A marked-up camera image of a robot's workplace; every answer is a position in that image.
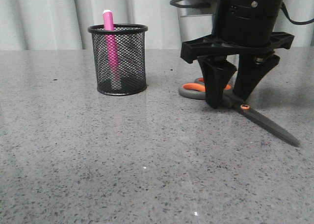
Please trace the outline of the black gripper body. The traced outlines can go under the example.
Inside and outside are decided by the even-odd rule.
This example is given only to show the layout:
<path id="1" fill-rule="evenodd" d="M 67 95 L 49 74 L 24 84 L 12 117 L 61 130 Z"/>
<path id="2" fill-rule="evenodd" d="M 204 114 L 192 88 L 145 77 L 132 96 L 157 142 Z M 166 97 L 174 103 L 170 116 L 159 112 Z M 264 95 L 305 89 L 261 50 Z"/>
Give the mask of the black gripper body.
<path id="1" fill-rule="evenodd" d="M 273 30 L 283 0 L 203 0 L 217 3 L 210 35 L 183 42 L 181 58 L 187 63 L 210 56 L 263 55 L 289 49 L 294 36 Z"/>

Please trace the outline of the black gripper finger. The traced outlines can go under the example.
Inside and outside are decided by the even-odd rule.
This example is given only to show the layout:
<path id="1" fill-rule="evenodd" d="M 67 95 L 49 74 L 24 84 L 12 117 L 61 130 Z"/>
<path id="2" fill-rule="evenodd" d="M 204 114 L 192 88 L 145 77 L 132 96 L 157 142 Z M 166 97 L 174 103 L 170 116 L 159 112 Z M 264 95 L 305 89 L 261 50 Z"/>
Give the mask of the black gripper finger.
<path id="1" fill-rule="evenodd" d="M 206 103 L 216 109 L 221 103 L 225 87 L 236 72 L 236 67 L 226 58 L 200 59 L 198 63 L 204 78 Z"/>
<path id="2" fill-rule="evenodd" d="M 241 54 L 233 93 L 247 100 L 258 83 L 279 64 L 280 57 L 274 52 L 263 55 Z"/>

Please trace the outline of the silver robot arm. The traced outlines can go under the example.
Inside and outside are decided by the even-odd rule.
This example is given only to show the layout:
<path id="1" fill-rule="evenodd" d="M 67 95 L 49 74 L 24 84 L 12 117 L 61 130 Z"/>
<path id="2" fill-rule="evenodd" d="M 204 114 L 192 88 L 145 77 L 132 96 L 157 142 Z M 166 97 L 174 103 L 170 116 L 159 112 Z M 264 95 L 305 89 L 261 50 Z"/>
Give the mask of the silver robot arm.
<path id="1" fill-rule="evenodd" d="M 206 102 L 216 108 L 235 76 L 232 93 L 246 100 L 279 63 L 276 49 L 289 49 L 294 36 L 275 32 L 283 0 L 173 0 L 180 15 L 181 58 L 198 61 Z"/>

